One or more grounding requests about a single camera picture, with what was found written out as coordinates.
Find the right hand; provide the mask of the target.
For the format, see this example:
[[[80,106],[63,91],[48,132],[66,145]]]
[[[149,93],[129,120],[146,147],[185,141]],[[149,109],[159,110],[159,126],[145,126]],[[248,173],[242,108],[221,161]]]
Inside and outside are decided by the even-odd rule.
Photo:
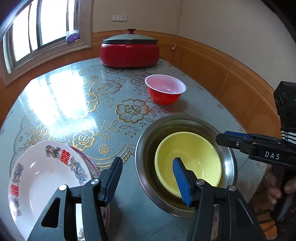
[[[277,201],[281,198],[282,193],[278,188],[278,178],[273,172],[273,166],[269,165],[266,173],[265,173],[266,181],[267,181],[267,197],[272,205],[275,205]],[[284,191],[287,194],[295,193],[296,190],[296,180],[293,177],[289,180],[284,187]]]

